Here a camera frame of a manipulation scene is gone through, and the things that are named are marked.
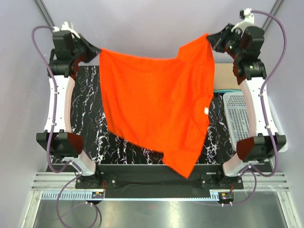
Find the orange t shirt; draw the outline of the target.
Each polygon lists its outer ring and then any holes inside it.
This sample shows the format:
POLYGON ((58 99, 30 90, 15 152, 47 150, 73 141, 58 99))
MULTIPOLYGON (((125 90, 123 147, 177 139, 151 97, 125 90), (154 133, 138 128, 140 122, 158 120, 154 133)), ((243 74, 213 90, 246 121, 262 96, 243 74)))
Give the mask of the orange t shirt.
POLYGON ((165 165, 188 178, 206 139, 213 98, 215 62, 207 35, 169 59, 103 49, 99 75, 108 130, 162 153, 165 165))

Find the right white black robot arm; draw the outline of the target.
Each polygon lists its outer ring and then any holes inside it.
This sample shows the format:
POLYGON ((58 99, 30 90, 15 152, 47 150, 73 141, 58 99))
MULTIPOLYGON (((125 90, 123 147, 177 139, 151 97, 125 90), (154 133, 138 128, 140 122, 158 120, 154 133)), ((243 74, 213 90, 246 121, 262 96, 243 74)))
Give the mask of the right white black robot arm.
POLYGON ((272 119, 266 83, 269 76, 259 58, 264 43, 264 30, 249 25, 240 28, 227 24, 220 32, 208 35, 207 40, 216 52, 227 53, 233 58, 233 74, 243 93, 249 117, 249 137, 237 142, 236 153, 221 166, 216 184, 227 188, 233 178, 247 169, 263 173, 254 165, 273 158, 274 175, 278 167, 278 152, 286 144, 286 136, 279 134, 272 119))

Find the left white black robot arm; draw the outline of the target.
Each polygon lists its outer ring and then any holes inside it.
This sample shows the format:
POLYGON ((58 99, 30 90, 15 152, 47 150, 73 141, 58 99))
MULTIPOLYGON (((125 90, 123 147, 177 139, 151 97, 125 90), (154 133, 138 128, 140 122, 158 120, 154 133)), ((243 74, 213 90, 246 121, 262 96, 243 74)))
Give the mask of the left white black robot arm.
POLYGON ((54 48, 47 64, 49 110, 44 131, 37 133, 36 141, 46 150, 49 164, 51 156, 61 158, 86 176, 90 187, 98 188, 103 177, 96 172, 96 164, 85 154, 82 137, 72 132, 70 112, 79 63, 90 62, 101 50, 71 30, 53 32, 52 40, 54 48))

